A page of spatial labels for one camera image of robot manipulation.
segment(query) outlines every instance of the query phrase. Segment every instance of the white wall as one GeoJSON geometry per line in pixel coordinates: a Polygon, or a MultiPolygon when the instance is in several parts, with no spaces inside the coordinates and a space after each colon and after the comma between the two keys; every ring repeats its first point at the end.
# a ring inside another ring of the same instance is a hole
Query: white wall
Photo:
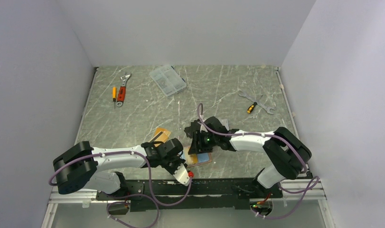
{"type": "Polygon", "coordinates": [[[94,66],[280,66],[315,0],[58,0],[94,66]]]}
{"type": "Polygon", "coordinates": [[[40,227],[93,67],[54,0],[0,0],[0,227],[40,227]]]}
{"type": "Polygon", "coordinates": [[[317,0],[282,65],[338,228],[385,228],[385,0],[317,0]]]}

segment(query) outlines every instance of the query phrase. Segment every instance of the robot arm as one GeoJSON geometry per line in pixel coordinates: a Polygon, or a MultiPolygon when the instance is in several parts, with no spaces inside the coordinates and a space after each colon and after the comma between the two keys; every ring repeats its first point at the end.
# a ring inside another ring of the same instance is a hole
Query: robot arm
{"type": "Polygon", "coordinates": [[[285,139],[294,147],[305,163],[311,158],[309,149],[284,127],[279,127],[274,132],[258,133],[260,135],[258,136],[245,134],[245,131],[239,129],[227,130],[214,116],[208,118],[205,124],[218,133],[238,135],[227,137],[202,131],[198,120],[195,120],[190,127],[184,129],[187,136],[193,139],[188,154],[212,152],[214,146],[220,146],[223,150],[229,151],[265,152],[272,165],[262,169],[253,181],[261,192],[267,192],[269,188],[284,179],[296,179],[304,168],[293,151],[284,148],[285,143],[276,138],[261,135],[277,135],[285,139]]]}
{"type": "Polygon", "coordinates": [[[103,156],[79,161],[63,169],[56,176],[58,192],[69,194],[86,188],[100,190],[113,196],[125,195],[128,189],[123,174],[109,173],[106,170],[124,167],[146,168],[148,166],[146,161],[136,154],[115,154],[115,152],[122,151],[134,151],[144,155],[151,167],[160,165],[178,182],[187,186],[190,179],[185,168],[185,160],[179,156],[182,150],[183,146],[178,139],[171,139],[165,143],[145,142],[134,147],[118,149],[91,147],[88,141],[80,142],[54,160],[55,171],[79,157],[100,153],[103,156]]]}

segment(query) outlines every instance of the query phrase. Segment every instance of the plastic storage box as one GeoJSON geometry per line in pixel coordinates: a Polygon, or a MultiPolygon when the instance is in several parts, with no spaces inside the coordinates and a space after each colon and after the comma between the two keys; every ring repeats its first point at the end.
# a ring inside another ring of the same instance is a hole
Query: plastic storage box
{"type": "Polygon", "coordinates": [[[157,83],[164,95],[170,96],[187,87],[184,80],[170,65],[161,66],[149,73],[150,77],[157,83]]]}

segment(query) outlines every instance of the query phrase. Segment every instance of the marble table surface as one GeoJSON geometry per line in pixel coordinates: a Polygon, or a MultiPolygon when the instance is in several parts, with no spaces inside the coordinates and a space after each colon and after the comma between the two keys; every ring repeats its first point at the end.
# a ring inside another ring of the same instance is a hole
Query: marble table surface
{"type": "MultiPolygon", "coordinates": [[[[230,128],[245,131],[268,132],[284,126],[293,132],[288,109],[278,78],[272,66],[174,66],[186,81],[187,87],[166,97],[149,72],[159,66],[104,66],[95,74],[94,84],[78,142],[89,141],[100,148],[125,148],[141,144],[153,137],[157,127],[171,131],[183,145],[190,145],[184,128],[197,119],[197,104],[203,103],[204,117],[215,115],[228,119],[230,128]],[[123,107],[114,109],[112,89],[121,86],[120,77],[132,73],[127,83],[123,107]],[[246,112],[252,104],[238,96],[239,89],[274,106],[274,115],[259,106],[246,112]]],[[[216,147],[212,162],[190,168],[195,178],[254,177],[271,164],[265,153],[231,152],[216,147]]],[[[147,179],[148,170],[139,168],[118,169],[126,179],[147,179]]],[[[173,179],[163,168],[152,170],[153,179],[173,179]]]]}

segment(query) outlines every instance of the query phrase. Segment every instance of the orange screwdriver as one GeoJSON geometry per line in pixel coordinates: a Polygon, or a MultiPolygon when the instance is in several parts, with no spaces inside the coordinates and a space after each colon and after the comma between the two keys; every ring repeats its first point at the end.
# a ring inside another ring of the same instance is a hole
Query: orange screwdriver
{"type": "Polygon", "coordinates": [[[117,87],[113,87],[113,102],[114,102],[114,109],[115,109],[115,102],[117,101],[117,87]]]}

